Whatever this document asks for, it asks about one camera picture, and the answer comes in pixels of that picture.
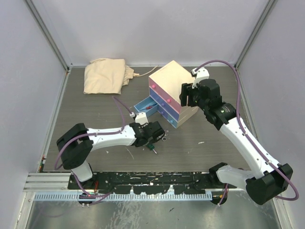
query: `towel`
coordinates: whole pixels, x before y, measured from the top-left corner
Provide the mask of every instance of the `towel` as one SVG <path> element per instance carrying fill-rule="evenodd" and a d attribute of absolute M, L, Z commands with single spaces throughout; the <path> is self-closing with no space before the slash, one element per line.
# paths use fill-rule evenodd
<path fill-rule="evenodd" d="M 85 69 L 84 94 L 121 94 L 121 88 L 139 74 L 124 59 L 100 58 Z"/>

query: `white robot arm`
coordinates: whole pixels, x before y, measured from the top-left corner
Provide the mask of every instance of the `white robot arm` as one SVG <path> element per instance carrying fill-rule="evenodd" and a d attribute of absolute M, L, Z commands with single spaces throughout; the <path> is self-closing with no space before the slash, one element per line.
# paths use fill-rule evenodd
<path fill-rule="evenodd" d="M 75 136 L 86 135 L 72 142 L 63 151 L 61 160 L 64 169 L 72 170 L 80 182 L 87 181 L 93 176 L 91 167 L 86 160 L 90 152 L 110 146 L 145 146 L 161 140 L 165 134 L 158 122 L 148 122 L 144 112 L 137 114 L 135 122 L 126 125 L 121 130 L 121 127 L 91 129 L 86 128 L 84 124 L 76 124 L 57 141 L 57 147 L 60 151 Z"/>
<path fill-rule="evenodd" d="M 251 169 L 251 171 L 244 171 L 226 163 L 220 163 L 209 170 L 212 182 L 242 188 L 258 204 L 264 204 L 285 191 L 288 183 L 269 163 L 275 165 L 288 179 L 293 173 L 291 167 L 288 164 L 281 165 L 274 159 L 247 130 L 244 121 L 240 118 L 242 126 L 247 130 L 247 135 L 268 161 L 257 152 L 239 126 L 236 109 L 222 101 L 219 85 L 215 80 L 209 79 L 209 73 L 204 67 L 198 71 L 193 69 L 191 74 L 196 79 L 194 83 L 182 84 L 181 105 L 200 107 L 206 119 L 234 144 Z"/>

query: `gray tabletop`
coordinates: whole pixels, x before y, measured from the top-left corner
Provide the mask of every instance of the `gray tabletop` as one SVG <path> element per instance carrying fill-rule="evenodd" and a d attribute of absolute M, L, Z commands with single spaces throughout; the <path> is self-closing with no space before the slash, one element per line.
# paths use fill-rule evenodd
<path fill-rule="evenodd" d="M 136 67 L 136 73 L 143 74 L 150 67 Z M 210 78 L 221 88 L 223 100 L 236 104 L 237 84 L 228 67 L 207 67 Z M 114 128 L 122 124 L 113 94 L 83 94 L 84 68 L 73 68 L 69 76 L 61 108 L 51 139 L 44 171 L 52 171 L 58 154 L 56 140 L 76 123 L 85 123 L 87 128 Z M 133 107 L 149 96 L 148 75 L 137 77 L 123 86 L 122 94 L 116 95 L 129 107 Z M 133 120 L 124 112 L 126 123 Z M 244 110 L 241 117 L 245 120 Z M 155 145 L 158 155 L 146 147 L 114 146 L 93 151 L 88 162 L 93 171 L 207 171 L 210 167 L 226 162 L 233 167 L 248 169 L 234 145 L 213 125 L 206 121 L 199 110 L 182 126 L 175 129 L 159 113 L 149 121 L 159 121 L 168 130 L 167 140 Z"/>

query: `metal frame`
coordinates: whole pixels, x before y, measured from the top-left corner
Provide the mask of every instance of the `metal frame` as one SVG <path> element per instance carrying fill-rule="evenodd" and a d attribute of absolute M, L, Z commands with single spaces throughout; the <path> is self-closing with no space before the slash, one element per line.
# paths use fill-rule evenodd
<path fill-rule="evenodd" d="M 58 113 L 59 113 L 59 110 L 60 110 L 60 107 L 61 107 L 63 94 L 65 93 L 68 78 L 70 76 L 71 70 L 72 70 L 72 68 L 70 68 L 66 72 L 66 74 L 64 76 L 64 80 L 62 81 L 61 90 L 58 94 L 57 103 L 56 103 L 56 106 L 55 106 L 54 113 L 52 114 L 51 124 L 48 128 L 48 133 L 47 133 L 47 136 L 46 136 L 45 141 L 44 141 L 43 150 L 42 150 L 42 154 L 41 154 L 40 158 L 42 158 L 43 156 L 46 157 L 47 154 L 48 154 L 48 150 L 49 150 L 49 146 L 50 146 L 50 143 L 51 143 L 51 138 L 52 138 L 52 135 L 53 135 L 53 131 L 54 131 L 54 128 L 55 128 L 57 116 L 58 116 Z"/>
<path fill-rule="evenodd" d="M 241 65 L 241 62 L 243 61 L 244 57 L 246 56 L 246 54 L 248 53 L 248 50 L 250 49 L 253 41 L 255 40 L 255 38 L 257 37 L 259 31 L 261 30 L 261 28 L 263 27 L 265 21 L 267 20 L 268 15 L 271 13 L 272 9 L 274 8 L 275 4 L 277 3 L 278 0 L 269 0 L 261 14 L 261 16 L 259 17 L 248 41 L 246 42 L 241 54 L 239 55 L 236 65 L 235 67 L 238 69 Z"/>
<path fill-rule="evenodd" d="M 52 35 L 51 35 L 49 29 L 45 25 L 41 15 L 39 14 L 39 12 L 36 9 L 34 3 L 32 2 L 32 0 L 24 0 L 24 2 L 27 5 L 27 7 L 30 10 L 30 12 L 32 13 L 35 21 L 37 22 L 37 24 L 40 27 L 43 35 L 45 36 L 45 38 L 47 39 L 48 43 L 50 44 L 52 50 L 54 51 L 54 53 L 56 54 L 57 58 L 61 62 L 63 68 L 68 71 L 69 70 L 69 65 L 65 62 L 65 60 L 64 60 L 64 58 L 63 58 L 63 56 L 61 54 L 61 51 L 59 50 L 59 48 L 56 45 L 54 39 L 52 38 Z"/>

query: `purple cable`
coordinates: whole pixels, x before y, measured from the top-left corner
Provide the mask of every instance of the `purple cable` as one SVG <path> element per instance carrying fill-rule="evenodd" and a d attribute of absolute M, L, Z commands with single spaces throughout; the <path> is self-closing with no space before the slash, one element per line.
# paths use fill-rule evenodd
<path fill-rule="evenodd" d="M 126 106 L 122 101 L 120 101 L 118 98 L 116 98 L 116 97 L 114 97 L 114 96 L 113 96 L 112 98 L 113 98 L 115 104 L 117 105 L 117 107 L 118 107 L 118 109 L 119 109 L 119 112 L 120 112 L 120 115 L 121 115 L 121 118 L 122 118 L 122 128 L 121 128 L 121 130 L 119 130 L 119 131 L 107 132 L 107 133 L 98 133 L 97 135 L 115 135 L 115 134 L 119 134 L 120 132 L 122 132 L 122 131 L 124 130 L 124 128 L 125 128 L 125 119 L 124 119 L 122 110 L 121 110 L 121 108 L 120 108 L 118 102 L 119 102 L 120 104 L 122 104 L 122 105 L 127 109 L 127 111 L 128 111 L 130 114 L 132 114 L 132 112 L 131 112 L 131 110 L 128 108 L 128 106 Z M 62 167 L 62 164 L 61 164 L 60 166 L 58 166 L 58 167 L 57 167 L 57 164 L 58 164 L 59 159 L 60 159 L 62 153 L 64 152 L 64 150 L 65 150 L 72 142 L 74 142 L 74 141 L 76 141 L 76 140 L 78 140 L 79 138 L 82 138 L 82 137 L 86 137 L 86 136 L 95 136 L 95 135 L 96 135 L 96 133 L 82 134 L 82 135 L 78 135 L 78 136 L 72 138 L 70 141 L 68 141 L 68 142 L 63 146 L 63 148 L 60 150 L 60 152 L 59 152 L 59 154 L 58 154 L 58 156 L 57 156 L 57 158 L 56 158 L 56 161 L 55 161 L 54 169 L 55 169 L 55 170 L 58 170 L 58 169 L 60 169 L 60 168 Z M 79 179 L 77 178 L 77 176 L 76 176 L 75 174 L 73 174 L 73 175 L 74 175 L 74 177 L 75 177 L 76 183 L 78 184 L 79 188 L 80 188 L 85 194 L 91 195 L 92 197 L 95 197 L 95 198 L 101 198 L 101 199 L 99 199 L 98 201 L 95 201 L 95 202 L 91 203 L 90 205 L 98 204 L 98 203 L 100 203 L 103 199 L 105 199 L 107 196 L 110 195 L 110 193 L 107 193 L 107 194 L 104 194 L 104 195 L 92 195 L 92 194 L 90 194 L 89 192 L 87 192 L 87 191 L 83 188 L 83 186 L 81 185 L 81 183 L 80 183 Z"/>
<path fill-rule="evenodd" d="M 224 199 L 224 196 L 227 194 L 228 185 L 229 185 L 229 184 L 226 184 L 226 185 L 225 185 L 223 196 L 221 197 L 219 203 L 217 204 L 219 207 L 220 207 L 220 204 L 222 203 L 222 201 L 223 201 L 223 199 Z"/>
<path fill-rule="evenodd" d="M 251 145 L 257 150 L 257 152 L 259 153 L 260 156 L 262 156 L 262 158 L 266 161 L 269 162 L 268 158 L 262 153 L 262 151 L 258 148 L 258 146 L 255 144 L 255 142 L 249 137 L 249 135 L 246 133 L 241 120 L 240 120 L 240 115 L 239 115 L 239 105 L 240 105 L 240 90 L 241 90 L 241 84 L 240 84 L 240 79 L 239 79 L 239 75 L 238 72 L 236 71 L 236 69 L 227 61 L 222 61 L 222 60 L 212 60 L 212 61 L 208 61 L 203 63 L 202 65 L 200 65 L 198 68 L 196 68 L 196 71 L 198 71 L 200 68 L 206 66 L 207 64 L 210 63 L 214 63 L 214 62 L 220 62 L 220 63 L 224 63 L 226 65 L 228 65 L 234 72 L 236 80 L 237 80 L 237 86 L 238 86 L 238 92 L 237 92 L 237 100 L 236 100 L 236 116 L 237 116 L 237 122 L 243 132 L 243 134 L 246 136 L 246 138 L 248 139 L 248 141 L 251 143 Z M 297 191 L 296 187 L 294 186 L 294 184 L 291 182 L 291 180 L 285 176 L 284 173 L 282 173 L 274 164 L 272 164 L 271 162 L 269 163 L 269 165 L 276 171 L 278 172 L 278 174 L 281 175 L 282 178 L 284 178 L 284 180 L 291 186 L 291 188 L 294 190 L 295 192 L 295 197 L 294 198 L 287 198 L 287 197 L 280 197 L 280 196 L 276 196 L 276 198 L 279 199 L 283 199 L 283 200 L 289 200 L 289 201 L 294 201 L 299 199 L 299 192 Z"/>

